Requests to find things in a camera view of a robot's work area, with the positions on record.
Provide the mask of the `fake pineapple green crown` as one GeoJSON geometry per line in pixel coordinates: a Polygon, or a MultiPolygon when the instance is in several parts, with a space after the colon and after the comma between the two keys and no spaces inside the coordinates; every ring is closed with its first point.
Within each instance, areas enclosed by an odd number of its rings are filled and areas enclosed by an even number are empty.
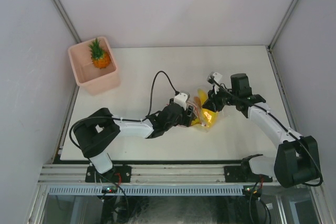
{"type": "Polygon", "coordinates": [[[89,45],[91,53],[91,61],[94,67],[104,69],[111,63],[110,55],[100,46],[100,41],[96,38],[89,45]]]}

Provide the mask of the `clear zip top bag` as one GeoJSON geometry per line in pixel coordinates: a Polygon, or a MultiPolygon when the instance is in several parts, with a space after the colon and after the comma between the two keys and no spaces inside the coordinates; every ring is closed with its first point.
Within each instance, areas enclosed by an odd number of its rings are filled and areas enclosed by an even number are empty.
{"type": "Polygon", "coordinates": [[[190,127],[202,132],[210,131],[214,125],[225,117],[223,111],[213,112],[202,107],[208,99],[208,91],[209,89],[206,86],[194,87],[190,90],[190,98],[187,101],[187,105],[193,107],[193,118],[190,127]]]}

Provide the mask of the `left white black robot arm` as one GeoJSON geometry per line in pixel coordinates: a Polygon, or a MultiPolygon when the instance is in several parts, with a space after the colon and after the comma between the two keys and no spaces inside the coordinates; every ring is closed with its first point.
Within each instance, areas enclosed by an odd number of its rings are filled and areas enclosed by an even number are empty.
{"type": "Polygon", "coordinates": [[[183,108],[174,102],[143,120],[116,118],[109,109],[102,108],[74,123],[69,138],[94,166],[98,178],[109,182],[115,176],[115,169],[106,149],[116,137],[157,138],[175,126],[190,127],[194,119],[193,106],[183,108]]]}

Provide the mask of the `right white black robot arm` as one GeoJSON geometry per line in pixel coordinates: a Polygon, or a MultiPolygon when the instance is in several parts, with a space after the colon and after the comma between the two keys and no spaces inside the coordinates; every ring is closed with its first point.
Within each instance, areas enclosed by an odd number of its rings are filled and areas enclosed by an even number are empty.
{"type": "Polygon", "coordinates": [[[213,87],[203,108],[220,112],[225,106],[234,106],[245,118],[251,120],[272,141],[276,157],[251,155],[242,160],[241,175],[252,182],[259,175],[275,178],[282,187],[299,184],[319,187],[323,183],[318,143],[313,136],[303,136],[282,124],[271,112],[266,100],[253,94],[245,73],[231,76],[231,88],[220,84],[222,75],[212,72],[207,81],[213,87]]]}

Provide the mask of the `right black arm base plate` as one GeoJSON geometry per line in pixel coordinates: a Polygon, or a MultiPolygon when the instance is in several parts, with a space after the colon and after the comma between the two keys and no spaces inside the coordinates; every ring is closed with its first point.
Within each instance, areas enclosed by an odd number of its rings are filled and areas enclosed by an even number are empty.
{"type": "Polygon", "coordinates": [[[224,166],[224,175],[227,183],[255,183],[261,181],[262,178],[266,183],[273,182],[272,177],[254,174],[250,168],[242,166],[224,166]]]}

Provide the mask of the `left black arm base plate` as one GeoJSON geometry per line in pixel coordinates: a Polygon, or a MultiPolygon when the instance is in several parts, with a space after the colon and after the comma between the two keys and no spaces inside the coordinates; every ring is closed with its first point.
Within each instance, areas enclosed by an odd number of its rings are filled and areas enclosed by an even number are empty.
{"type": "Polygon", "coordinates": [[[94,166],[89,166],[86,171],[86,183],[129,183],[131,180],[132,167],[128,165],[114,166],[111,170],[100,174],[94,166]]]}

